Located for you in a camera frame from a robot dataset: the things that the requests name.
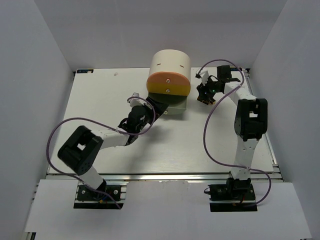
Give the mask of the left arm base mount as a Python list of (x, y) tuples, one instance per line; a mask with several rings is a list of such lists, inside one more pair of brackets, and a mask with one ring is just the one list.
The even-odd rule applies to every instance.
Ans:
[(74, 209), (81, 210), (120, 210), (126, 199), (128, 181), (112, 179), (101, 175), (105, 181), (104, 188), (98, 193), (88, 189), (85, 184), (78, 181), (73, 202)]

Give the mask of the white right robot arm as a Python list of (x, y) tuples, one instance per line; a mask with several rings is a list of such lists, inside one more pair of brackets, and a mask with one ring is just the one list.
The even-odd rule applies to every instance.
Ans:
[(201, 83), (196, 87), (199, 102), (212, 105), (217, 93), (223, 93), (236, 105), (234, 131), (237, 135), (237, 148), (229, 178), (226, 181), (226, 195), (236, 200), (246, 193), (251, 185), (250, 168), (255, 149), (268, 129), (268, 101), (257, 98), (243, 87), (244, 79), (232, 77), (231, 67), (217, 67), (217, 76), (208, 71), (195, 74)]

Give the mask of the orange top drawer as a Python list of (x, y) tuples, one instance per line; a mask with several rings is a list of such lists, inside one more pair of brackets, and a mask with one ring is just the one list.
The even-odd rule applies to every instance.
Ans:
[(147, 79), (147, 83), (189, 86), (190, 80), (177, 72), (159, 71), (151, 74)]

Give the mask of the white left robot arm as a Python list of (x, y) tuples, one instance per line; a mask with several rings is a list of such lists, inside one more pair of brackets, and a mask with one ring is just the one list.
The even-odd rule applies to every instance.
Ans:
[(117, 128), (93, 131), (81, 125), (58, 150), (57, 157), (87, 185), (88, 193), (96, 200), (105, 196), (107, 185), (93, 167), (99, 151), (131, 145), (146, 132), (144, 127), (152, 126), (169, 107), (150, 97), (146, 98), (145, 103), (141, 100), (138, 95), (129, 98), (131, 111)]

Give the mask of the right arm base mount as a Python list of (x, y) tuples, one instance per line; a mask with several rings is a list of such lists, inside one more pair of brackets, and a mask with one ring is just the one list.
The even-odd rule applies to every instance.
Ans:
[(257, 212), (256, 195), (251, 184), (248, 189), (230, 190), (227, 184), (210, 184), (203, 191), (209, 196), (212, 213)]

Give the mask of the grey bottom drawer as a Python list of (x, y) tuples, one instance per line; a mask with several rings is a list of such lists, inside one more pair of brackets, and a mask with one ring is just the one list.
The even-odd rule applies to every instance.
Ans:
[(187, 96), (150, 92), (148, 97), (157, 102), (168, 105), (167, 109), (164, 111), (165, 115), (180, 115), (187, 109)]

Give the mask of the yellow drawer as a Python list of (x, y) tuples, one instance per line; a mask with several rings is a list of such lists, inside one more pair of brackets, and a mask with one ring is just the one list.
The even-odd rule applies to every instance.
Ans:
[(147, 83), (146, 88), (149, 93), (174, 96), (188, 96), (191, 91), (190, 85), (174, 85), (168, 83)]

